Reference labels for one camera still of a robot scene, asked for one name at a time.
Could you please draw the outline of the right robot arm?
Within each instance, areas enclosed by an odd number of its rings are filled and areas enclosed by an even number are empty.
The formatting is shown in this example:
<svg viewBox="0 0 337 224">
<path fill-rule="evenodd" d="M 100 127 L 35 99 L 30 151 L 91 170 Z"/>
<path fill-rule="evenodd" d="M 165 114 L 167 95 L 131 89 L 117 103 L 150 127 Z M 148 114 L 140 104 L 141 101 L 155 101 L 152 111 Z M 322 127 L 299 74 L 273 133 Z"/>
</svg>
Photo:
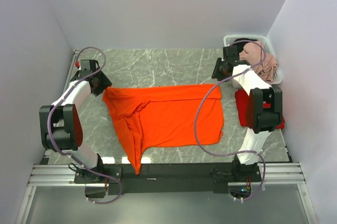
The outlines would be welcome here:
<svg viewBox="0 0 337 224">
<path fill-rule="evenodd" d="M 248 95 L 247 132 L 231 168 L 233 179 L 243 181 L 258 173 L 258 154 L 266 139 L 283 121 L 282 90 L 264 82 L 247 61 L 241 60 L 236 45 L 223 47 L 223 57 L 217 59 L 212 73 L 212 78 L 218 81 L 228 77 Z"/>
</svg>

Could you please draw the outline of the orange t shirt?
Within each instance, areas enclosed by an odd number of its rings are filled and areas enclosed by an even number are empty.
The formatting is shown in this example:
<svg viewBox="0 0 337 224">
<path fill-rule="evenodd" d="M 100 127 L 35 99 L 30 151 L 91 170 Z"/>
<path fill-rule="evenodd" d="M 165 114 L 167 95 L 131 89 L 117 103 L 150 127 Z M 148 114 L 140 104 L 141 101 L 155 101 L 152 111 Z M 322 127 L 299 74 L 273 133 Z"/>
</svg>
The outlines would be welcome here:
<svg viewBox="0 0 337 224">
<path fill-rule="evenodd" d="M 149 88 L 108 87 L 103 94 L 117 138 L 135 173 L 148 148 L 217 144 L 224 115 L 220 87 L 210 84 Z"/>
</svg>

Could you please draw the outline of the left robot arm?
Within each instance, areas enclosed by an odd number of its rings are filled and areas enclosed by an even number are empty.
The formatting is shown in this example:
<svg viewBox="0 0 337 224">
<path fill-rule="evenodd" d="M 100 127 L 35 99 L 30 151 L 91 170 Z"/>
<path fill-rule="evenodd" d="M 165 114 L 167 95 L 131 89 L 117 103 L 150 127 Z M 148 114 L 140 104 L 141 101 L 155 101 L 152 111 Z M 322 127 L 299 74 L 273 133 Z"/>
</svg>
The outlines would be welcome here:
<svg viewBox="0 0 337 224">
<path fill-rule="evenodd" d="M 101 95 L 112 83 L 97 60 L 81 60 L 75 65 L 78 70 L 66 91 L 51 105 L 39 109 L 42 145 L 73 159 L 69 166 L 82 178 L 93 183 L 107 181 L 101 156 L 84 143 L 77 110 L 87 97 Z"/>
</svg>

